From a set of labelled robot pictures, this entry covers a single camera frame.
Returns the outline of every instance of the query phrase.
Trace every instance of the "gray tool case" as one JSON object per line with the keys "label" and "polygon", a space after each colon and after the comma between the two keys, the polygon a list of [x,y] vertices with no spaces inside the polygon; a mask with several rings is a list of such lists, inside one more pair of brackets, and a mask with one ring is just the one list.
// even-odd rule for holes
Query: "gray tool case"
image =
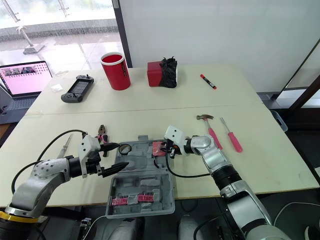
{"label": "gray tool case", "polygon": [[[108,219],[166,215],[175,211],[173,181],[166,158],[152,155],[152,143],[164,140],[148,140],[147,135],[139,136],[138,140],[121,143],[131,146],[127,155],[117,151],[114,163],[129,164],[111,180],[105,213]],[[127,204],[112,205],[113,200],[126,200]]]}

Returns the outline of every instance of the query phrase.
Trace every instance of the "pink screen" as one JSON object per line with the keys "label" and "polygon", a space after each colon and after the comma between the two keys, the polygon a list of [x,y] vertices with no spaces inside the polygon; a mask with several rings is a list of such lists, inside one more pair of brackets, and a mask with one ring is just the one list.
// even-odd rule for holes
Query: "pink screen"
{"label": "pink screen", "polygon": [[4,67],[0,74],[13,95],[41,92],[52,78],[44,62]]}

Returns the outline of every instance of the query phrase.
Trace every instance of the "pink tool handle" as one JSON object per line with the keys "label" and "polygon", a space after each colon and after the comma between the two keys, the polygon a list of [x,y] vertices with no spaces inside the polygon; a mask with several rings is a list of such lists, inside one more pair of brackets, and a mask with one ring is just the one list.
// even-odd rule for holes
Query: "pink tool handle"
{"label": "pink tool handle", "polygon": [[216,146],[217,146],[219,149],[222,149],[222,146],[221,146],[221,144],[220,144],[220,142],[219,142],[219,140],[218,140],[218,137],[217,137],[215,131],[214,131],[212,128],[209,128],[208,131],[209,131],[210,136],[213,137],[213,140],[214,140]]}
{"label": "pink tool handle", "polygon": [[232,145],[234,146],[234,149],[238,152],[241,153],[243,151],[242,146],[240,145],[240,142],[236,138],[233,132],[229,132],[228,136],[232,142]]}

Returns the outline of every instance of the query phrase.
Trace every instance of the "yellow ring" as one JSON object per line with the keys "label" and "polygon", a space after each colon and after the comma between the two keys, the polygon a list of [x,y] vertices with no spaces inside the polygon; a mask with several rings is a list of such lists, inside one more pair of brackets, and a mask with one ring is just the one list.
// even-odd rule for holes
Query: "yellow ring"
{"label": "yellow ring", "polygon": [[28,218],[28,217],[20,217],[6,214],[3,211],[0,211],[0,219],[5,219],[13,222],[26,223],[26,224],[35,224],[38,222],[38,218]]}

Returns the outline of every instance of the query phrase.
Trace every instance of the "red screwdriver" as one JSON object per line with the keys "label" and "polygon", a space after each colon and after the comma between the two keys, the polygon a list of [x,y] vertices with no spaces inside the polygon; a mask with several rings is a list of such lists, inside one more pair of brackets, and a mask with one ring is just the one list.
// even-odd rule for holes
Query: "red screwdriver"
{"label": "red screwdriver", "polygon": [[238,141],[238,139],[236,138],[236,136],[234,135],[234,133],[232,131],[229,130],[225,120],[223,117],[220,117],[221,122],[223,123],[223,125],[226,127],[226,129],[228,130],[228,136],[231,140],[231,143],[234,147],[234,149],[238,152],[241,153],[243,151],[242,146],[240,145],[240,142]]}

